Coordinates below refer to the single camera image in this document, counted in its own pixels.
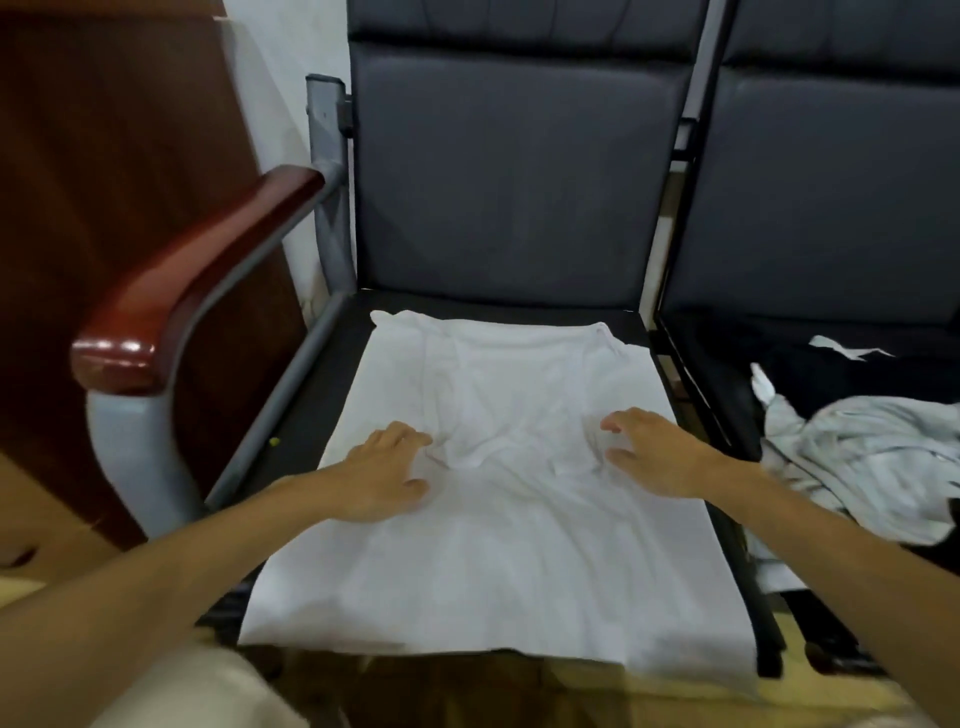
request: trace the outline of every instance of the gray cushion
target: gray cushion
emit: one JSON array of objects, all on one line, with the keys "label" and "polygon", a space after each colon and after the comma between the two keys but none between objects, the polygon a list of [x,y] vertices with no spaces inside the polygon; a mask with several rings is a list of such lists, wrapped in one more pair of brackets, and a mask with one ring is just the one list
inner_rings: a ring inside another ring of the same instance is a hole
[{"label": "gray cushion", "polygon": [[741,0],[727,63],[960,74],[956,0]]},{"label": "gray cushion", "polygon": [[691,61],[706,0],[350,0],[352,39]]},{"label": "gray cushion", "polygon": [[362,285],[636,310],[688,66],[352,56]]},{"label": "gray cushion", "polygon": [[723,69],[664,307],[943,325],[960,93]]}]

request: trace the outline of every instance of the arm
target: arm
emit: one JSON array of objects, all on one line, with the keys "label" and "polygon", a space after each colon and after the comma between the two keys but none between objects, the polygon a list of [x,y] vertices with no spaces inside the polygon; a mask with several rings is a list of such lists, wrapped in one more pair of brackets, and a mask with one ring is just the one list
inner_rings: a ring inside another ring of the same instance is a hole
[{"label": "arm", "polygon": [[377,430],[338,465],[249,500],[0,610],[3,724],[86,726],[231,586],[311,525],[382,521],[426,493],[407,480],[430,438]]},{"label": "arm", "polygon": [[607,456],[647,490],[708,500],[753,531],[942,728],[960,725],[960,578],[794,493],[664,418],[614,412],[634,451]]}]

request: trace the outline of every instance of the waiting room chair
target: waiting room chair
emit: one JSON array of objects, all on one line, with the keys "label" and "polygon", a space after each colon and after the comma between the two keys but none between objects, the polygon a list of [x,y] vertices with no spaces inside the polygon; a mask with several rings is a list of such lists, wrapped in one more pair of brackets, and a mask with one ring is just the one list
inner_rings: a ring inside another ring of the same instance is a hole
[{"label": "waiting room chair", "polygon": [[[762,416],[705,346],[716,311],[799,344],[960,353],[958,38],[952,0],[740,0],[657,316],[729,453],[759,459]],[[787,600],[828,661],[877,670],[811,593]]]},{"label": "waiting room chair", "polygon": [[[350,0],[352,99],[307,81],[313,169],[266,174],[134,271],[77,339],[90,434],[149,537],[317,467],[370,313],[607,324],[637,313],[706,0]],[[353,137],[355,266],[347,141]],[[310,210],[329,301],[207,499],[171,425],[192,327]],[[276,436],[275,447],[267,440]],[[732,524],[712,512],[761,674],[780,632]]]}]

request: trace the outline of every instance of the armrest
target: armrest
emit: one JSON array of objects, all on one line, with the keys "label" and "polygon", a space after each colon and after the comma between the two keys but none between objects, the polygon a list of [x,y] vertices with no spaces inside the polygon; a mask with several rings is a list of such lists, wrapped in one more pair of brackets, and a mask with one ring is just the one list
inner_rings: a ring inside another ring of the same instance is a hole
[{"label": "armrest", "polygon": [[322,198],[324,176],[279,166],[129,273],[70,354],[74,378],[114,395],[164,391],[194,325]]}]

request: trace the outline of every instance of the hand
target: hand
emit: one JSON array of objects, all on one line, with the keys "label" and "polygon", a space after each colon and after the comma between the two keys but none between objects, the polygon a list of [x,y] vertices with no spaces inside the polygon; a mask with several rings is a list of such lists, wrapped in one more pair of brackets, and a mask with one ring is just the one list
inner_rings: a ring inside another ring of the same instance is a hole
[{"label": "hand", "polygon": [[433,438],[404,423],[375,430],[347,458],[315,473],[295,475],[290,486],[307,489],[323,518],[372,523],[413,509],[426,495],[425,480],[409,480],[410,463]]},{"label": "hand", "polygon": [[634,450],[607,450],[607,459],[651,493],[670,497],[707,497],[710,482],[739,460],[702,443],[653,412],[631,407],[604,418],[600,428],[623,432]]}]

